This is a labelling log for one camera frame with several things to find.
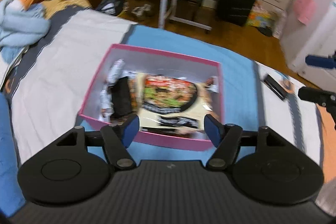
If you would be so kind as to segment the colourful gift bag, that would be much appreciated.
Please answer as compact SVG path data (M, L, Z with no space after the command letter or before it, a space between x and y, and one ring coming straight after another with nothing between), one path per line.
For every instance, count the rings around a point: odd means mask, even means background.
M250 11L246 25L259 28L272 29L278 20L278 9L267 8L256 1Z

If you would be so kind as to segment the dark backpack on floor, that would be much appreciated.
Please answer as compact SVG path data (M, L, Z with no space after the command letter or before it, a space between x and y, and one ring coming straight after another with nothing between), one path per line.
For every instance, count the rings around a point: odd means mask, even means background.
M95 9L110 16L118 16L123 12L125 0L102 0Z

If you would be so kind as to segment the black suitcase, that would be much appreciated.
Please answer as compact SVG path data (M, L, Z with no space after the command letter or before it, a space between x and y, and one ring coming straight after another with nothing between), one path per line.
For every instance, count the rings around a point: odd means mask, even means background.
M256 0L217 0L215 18L244 26Z

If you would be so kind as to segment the black snack packet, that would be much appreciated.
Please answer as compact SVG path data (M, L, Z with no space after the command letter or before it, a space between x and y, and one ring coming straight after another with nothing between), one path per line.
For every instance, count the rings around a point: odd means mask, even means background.
M271 75L267 74L263 82L280 100L287 99L288 92Z
M113 114L115 118L121 118L132 112L130 89L128 77L118 79L116 84L110 87L113 104Z

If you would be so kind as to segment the large instant noodle pack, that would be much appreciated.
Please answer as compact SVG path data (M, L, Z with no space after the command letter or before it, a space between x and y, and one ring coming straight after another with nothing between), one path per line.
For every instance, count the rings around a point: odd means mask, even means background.
M146 73L138 73L135 79L143 132L204 139L205 115L219 117L205 83Z

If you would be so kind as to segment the white pink package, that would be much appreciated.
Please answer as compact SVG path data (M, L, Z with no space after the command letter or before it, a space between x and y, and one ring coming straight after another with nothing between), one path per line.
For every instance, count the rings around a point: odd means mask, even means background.
M280 39L283 28L287 19L287 12L284 10L277 10L274 12L273 37Z

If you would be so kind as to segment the light blue plush blanket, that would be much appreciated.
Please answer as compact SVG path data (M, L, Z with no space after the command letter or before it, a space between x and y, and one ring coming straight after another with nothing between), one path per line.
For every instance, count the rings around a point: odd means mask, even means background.
M44 37L51 27L45 7L34 0L1 1L1 57L10 64L26 46Z

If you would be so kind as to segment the silver peanut snack bag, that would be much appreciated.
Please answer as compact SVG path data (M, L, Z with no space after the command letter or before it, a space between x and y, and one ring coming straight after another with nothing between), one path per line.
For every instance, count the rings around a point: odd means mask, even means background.
M124 66L125 62L123 59L119 59L113 63L112 67L108 70L102 91L100 92L101 115L105 119L110 118L114 113L111 89L120 79Z

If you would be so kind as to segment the pink cardboard box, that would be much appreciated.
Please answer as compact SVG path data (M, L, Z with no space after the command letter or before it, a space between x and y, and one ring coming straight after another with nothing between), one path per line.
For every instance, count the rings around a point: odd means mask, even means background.
M139 117L135 140L203 151L212 144L204 118L221 121L222 66L217 61L151 48L115 44L89 85L79 116L98 130Z

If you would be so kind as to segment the pink hanging bag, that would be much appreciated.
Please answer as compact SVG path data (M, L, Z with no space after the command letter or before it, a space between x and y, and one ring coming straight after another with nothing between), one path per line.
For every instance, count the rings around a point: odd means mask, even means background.
M297 20L304 25L307 25L310 22L315 10L315 0L295 0L293 5L293 11Z

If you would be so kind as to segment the white blue snack bar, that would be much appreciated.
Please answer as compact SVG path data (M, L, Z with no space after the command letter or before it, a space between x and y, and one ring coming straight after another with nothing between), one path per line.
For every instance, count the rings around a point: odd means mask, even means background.
M219 81L217 76L212 76L205 82L205 88L209 92L218 93L219 92Z

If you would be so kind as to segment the orange snack bag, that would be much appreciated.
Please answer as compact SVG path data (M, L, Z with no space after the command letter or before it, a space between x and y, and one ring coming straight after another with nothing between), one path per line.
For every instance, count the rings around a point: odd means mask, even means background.
M131 109L136 112L138 109L138 99L137 99L137 81L134 78L128 79L128 87L130 93Z

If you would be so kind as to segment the white door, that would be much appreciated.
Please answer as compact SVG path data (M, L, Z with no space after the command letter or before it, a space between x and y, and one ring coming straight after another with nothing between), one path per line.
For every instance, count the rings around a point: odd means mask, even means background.
M329 57L335 54L335 0L333 0L299 57L303 64L298 74L321 89L335 92L335 68L318 68L307 65L308 55Z

